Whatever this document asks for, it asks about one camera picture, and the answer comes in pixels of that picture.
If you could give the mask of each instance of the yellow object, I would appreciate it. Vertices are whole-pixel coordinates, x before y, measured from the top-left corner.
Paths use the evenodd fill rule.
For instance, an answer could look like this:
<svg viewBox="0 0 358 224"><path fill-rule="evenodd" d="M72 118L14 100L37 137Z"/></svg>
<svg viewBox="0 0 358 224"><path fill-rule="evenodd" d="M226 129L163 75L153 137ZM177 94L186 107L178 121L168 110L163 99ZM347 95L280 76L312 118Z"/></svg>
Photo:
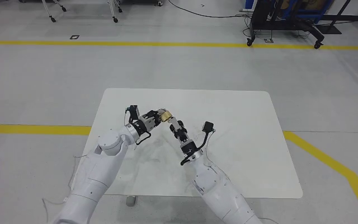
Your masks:
<svg viewBox="0 0 358 224"><path fill-rule="evenodd" d="M312 146L310 143L306 142L293 132L284 131L284 136L287 140L290 140L298 147L302 148L306 152L310 153L312 156L316 157L318 160L329 166L330 168L336 170L338 173L343 175L351 185L351 188L358 199L358 176L352 170L345 167L340 162L334 160L329 155L325 154L318 148Z"/></svg>
<svg viewBox="0 0 358 224"><path fill-rule="evenodd" d="M0 125L0 134L72 134L87 136L91 126Z"/></svg>
<svg viewBox="0 0 358 224"><path fill-rule="evenodd" d="M166 122L167 120L169 120L169 118L171 118L173 115L167 110L165 111L162 116L161 116L161 119L162 119L162 122Z"/></svg>
<svg viewBox="0 0 358 224"><path fill-rule="evenodd" d="M195 42L132 42L132 41L33 41L5 40L0 45L62 45L62 46L166 46L166 47L201 47L201 48L249 48L246 43L195 43ZM313 45L293 44L253 44L250 48L272 49L313 49ZM358 50L358 46L328 46L319 50Z"/></svg>

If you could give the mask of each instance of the cable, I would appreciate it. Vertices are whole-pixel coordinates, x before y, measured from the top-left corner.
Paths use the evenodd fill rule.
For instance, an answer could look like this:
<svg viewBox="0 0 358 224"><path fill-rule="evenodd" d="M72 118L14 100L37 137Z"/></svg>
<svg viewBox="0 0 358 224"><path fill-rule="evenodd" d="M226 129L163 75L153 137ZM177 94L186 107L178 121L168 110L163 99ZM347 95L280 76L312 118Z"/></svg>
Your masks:
<svg viewBox="0 0 358 224"><path fill-rule="evenodd" d="M308 36L311 34L310 32L308 32L308 34L304 34L304 35L300 35L300 31L297 30L297 35L293 35L294 38L302 38L302 39L307 39Z"/></svg>
<svg viewBox="0 0 358 224"><path fill-rule="evenodd" d="M48 203L50 203L50 204L54 204L54 205L56 205L56 206L59 206L59 205L65 203L65 202L67 201L67 199L68 199L68 197L69 197L69 195L70 195L70 193L71 193L71 181L72 181L72 179L73 179L73 177L74 177L74 172L75 172L75 169L76 169L76 159L77 159L77 158L82 158L82 157L84 157L84 156L86 156L86 155L83 155L83 156L73 156L73 157L74 157L73 171L72 171L72 174L71 174L71 178L69 179L68 184L67 184L68 189L69 189L69 192L68 192L67 196L63 199L62 202L57 203L57 202L52 202L52 201L50 201L50 200L47 200L46 198L41 198L41 200L42 200L42 202L43 202L43 205L44 205L44 208L45 208L45 212L46 212L46 223L49 222L49 212L48 212L48 210L47 210L46 202L48 202Z"/></svg>
<svg viewBox="0 0 358 224"><path fill-rule="evenodd" d="M204 17L208 17L208 18L234 18L234 17L243 17L243 16L248 16L249 14L236 14L234 16L207 16L207 15L202 15L202 14L199 14L199 13L196 13L196 12L192 12L190 10L186 10L185 8L182 8L182 7L179 7L177 6L176 4L172 3L171 0L168 0L170 2L170 4L172 4L173 6L181 9L181 10L184 10L186 12L189 12L189 13L192 13L192 14L195 14L195 15L198 15L198 16L204 16Z"/></svg>
<svg viewBox="0 0 358 224"><path fill-rule="evenodd" d="M125 110L124 118L123 118L123 126L125 126L125 116L127 115L127 110Z"/></svg>
<svg viewBox="0 0 358 224"><path fill-rule="evenodd" d="M276 224L279 224L278 222L276 222L275 220L272 220L272 219L270 219L270 218L259 218L259 219L261 219L261 220L270 220L270 221L272 221L272 222L274 222L274 223L276 223Z"/></svg>
<svg viewBox="0 0 358 224"><path fill-rule="evenodd" d="M202 142L201 146L199 146L197 149L200 150L206 143L206 140L208 139L208 136L209 136L209 132L206 132L205 133L205 138L204 138L204 141Z"/></svg>
<svg viewBox="0 0 358 224"><path fill-rule="evenodd" d="M251 19L251 17L249 17L249 16L243 16L243 17L244 17L244 22L245 22L245 25L246 25L247 28L244 29L244 30L242 31L242 33L243 33L243 35L245 35L245 36L247 36L247 37L251 37L250 35L246 35L246 34L245 34L245 31L250 29L250 27L248 26L248 21L246 21L246 19L247 19L247 18L250 18L250 19Z"/></svg>

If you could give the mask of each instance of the wire on floor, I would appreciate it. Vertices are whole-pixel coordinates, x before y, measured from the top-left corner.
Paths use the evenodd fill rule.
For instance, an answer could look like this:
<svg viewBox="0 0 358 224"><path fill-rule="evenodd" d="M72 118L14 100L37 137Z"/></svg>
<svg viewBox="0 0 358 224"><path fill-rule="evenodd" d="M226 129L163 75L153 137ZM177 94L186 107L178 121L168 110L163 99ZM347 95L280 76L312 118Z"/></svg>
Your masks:
<svg viewBox="0 0 358 224"><path fill-rule="evenodd" d="M275 220L272 220L270 218L263 218L263 217L258 217L258 218L261 219L261 220L270 220L270 221L272 221L272 222L274 222L276 224L279 224L278 222L276 222Z"/></svg>
<svg viewBox="0 0 358 224"><path fill-rule="evenodd" d="M50 201L50 200L47 200L46 198L41 198L41 200L42 200L42 202L43 202L43 205L44 205L44 208L45 208L45 212L46 212L46 223L49 222L49 212L48 212L48 210L47 210L46 202L48 202L48 203L50 203L50 204L53 204L53 205L56 205L56 206L59 206L59 205L65 203L65 202L67 201L67 199L68 199L68 197L69 197L69 195L70 195L70 193L71 193L71 182L72 182L72 180L73 180L74 172L75 172L75 170L76 170L76 159L77 159L77 158L82 158L82 157L84 157L84 156L86 156L86 155L83 155L83 156L73 156L73 157L74 157L74 166L73 166L71 178L69 179L68 184L67 184L67 187L68 187L68 189L69 189L69 192L68 192L67 196L63 199L62 202L52 202L52 201Z"/></svg>
<svg viewBox="0 0 358 224"><path fill-rule="evenodd" d="M234 16L207 16L207 15L199 14L199 13L196 13L196 12L192 12L190 10L186 10L185 8L179 7L176 4L172 3L171 0L168 0L168 1L170 2L170 4L172 4L173 6L179 8L181 10L184 10L186 12L189 12L189 13L192 13L192 14L195 14L195 15L198 15L198 16L208 17L208 18L234 18L234 17L244 17L244 16L249 16L250 15L249 13L246 13L246 14L236 14Z"/></svg>

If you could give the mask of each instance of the table leg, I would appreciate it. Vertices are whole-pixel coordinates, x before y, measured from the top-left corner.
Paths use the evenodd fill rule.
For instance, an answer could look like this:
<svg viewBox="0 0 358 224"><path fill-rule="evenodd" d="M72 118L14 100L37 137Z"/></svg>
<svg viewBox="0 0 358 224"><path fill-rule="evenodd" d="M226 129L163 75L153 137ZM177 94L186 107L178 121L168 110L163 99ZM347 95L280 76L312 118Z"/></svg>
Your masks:
<svg viewBox="0 0 358 224"><path fill-rule="evenodd" d="M135 201L136 201L136 196L128 195L127 200L125 201L125 204L128 207L133 207L135 205Z"/></svg>

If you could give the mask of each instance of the robotic hand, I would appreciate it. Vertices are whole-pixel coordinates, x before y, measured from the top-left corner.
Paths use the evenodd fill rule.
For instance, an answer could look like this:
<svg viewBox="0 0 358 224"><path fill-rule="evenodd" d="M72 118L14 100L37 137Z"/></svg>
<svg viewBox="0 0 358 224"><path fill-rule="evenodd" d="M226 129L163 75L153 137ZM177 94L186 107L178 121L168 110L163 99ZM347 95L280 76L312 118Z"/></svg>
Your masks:
<svg viewBox="0 0 358 224"><path fill-rule="evenodd" d="M137 106L132 105L127 111L129 123L117 132L109 130L99 136L98 145L86 155L78 168L73 191L51 223L89 223L98 201L115 180L128 146L142 143L153 128L166 121L162 118L169 118L165 109L151 110L140 117ZM144 133L148 136L137 143Z"/></svg>
<svg viewBox="0 0 358 224"><path fill-rule="evenodd" d="M262 224L226 174L211 161L209 165L204 164L202 148L209 133L215 132L214 124L205 122L202 128L205 132L204 141L200 147L196 147L194 141L188 137L182 121L171 117L168 122L172 123L170 129L179 140L184 153L181 165L189 162L195 168L196 175L191 182L216 216L226 224Z"/></svg>

